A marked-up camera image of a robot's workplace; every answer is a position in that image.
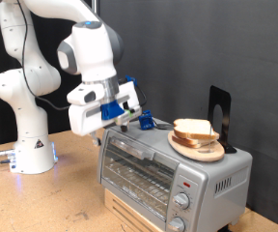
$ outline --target control knob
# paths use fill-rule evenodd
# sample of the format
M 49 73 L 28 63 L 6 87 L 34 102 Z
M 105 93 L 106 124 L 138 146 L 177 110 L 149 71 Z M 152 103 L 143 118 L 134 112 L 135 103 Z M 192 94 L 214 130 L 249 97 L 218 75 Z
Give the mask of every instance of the control knob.
M 170 221 L 168 227 L 176 232 L 183 232 L 185 229 L 184 222 L 179 217 L 175 217 L 172 221 Z
M 179 193 L 172 200 L 182 210 L 186 210 L 189 206 L 189 199 L 185 193 Z

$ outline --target sticker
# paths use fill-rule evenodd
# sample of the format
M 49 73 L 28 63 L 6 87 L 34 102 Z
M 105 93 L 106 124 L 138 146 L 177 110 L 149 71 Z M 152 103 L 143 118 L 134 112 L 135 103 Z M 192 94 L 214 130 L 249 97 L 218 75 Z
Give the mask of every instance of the sticker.
M 43 146 L 44 146 L 43 143 L 42 143 L 41 140 L 39 139 L 39 140 L 37 141 L 36 145 L 35 145 L 35 149 L 41 148 L 41 147 L 43 147 Z

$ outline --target toaster oven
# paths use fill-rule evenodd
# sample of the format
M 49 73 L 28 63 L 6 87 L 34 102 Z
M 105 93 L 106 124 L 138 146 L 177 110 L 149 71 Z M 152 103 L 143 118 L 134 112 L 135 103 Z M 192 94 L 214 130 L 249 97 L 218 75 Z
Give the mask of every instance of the toaster oven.
M 168 130 L 104 132 L 97 180 L 163 231 L 215 232 L 244 213 L 252 156 L 201 162 L 177 153 Z

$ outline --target toaster oven door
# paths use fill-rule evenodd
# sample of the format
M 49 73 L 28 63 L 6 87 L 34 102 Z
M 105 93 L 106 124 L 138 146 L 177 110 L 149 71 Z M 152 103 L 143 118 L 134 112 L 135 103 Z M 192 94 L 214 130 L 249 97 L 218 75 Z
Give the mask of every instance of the toaster oven door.
M 115 132 L 108 134 L 102 155 L 101 178 L 166 221 L 179 163 Z

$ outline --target bread slice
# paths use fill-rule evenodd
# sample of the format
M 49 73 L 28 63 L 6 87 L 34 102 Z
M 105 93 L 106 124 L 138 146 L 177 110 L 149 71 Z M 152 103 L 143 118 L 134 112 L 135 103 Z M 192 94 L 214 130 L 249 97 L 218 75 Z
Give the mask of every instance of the bread slice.
M 174 122 L 175 135 L 179 138 L 215 139 L 213 129 L 210 131 L 210 122 L 202 119 L 177 119 Z
M 189 148 L 201 148 L 203 146 L 206 146 L 214 141 L 216 141 L 219 138 L 219 133 L 215 133 L 216 138 L 215 139 L 190 139 L 190 138 L 179 138 L 175 134 L 172 135 L 172 140 L 176 143 L 179 143 L 180 145 L 189 147 Z

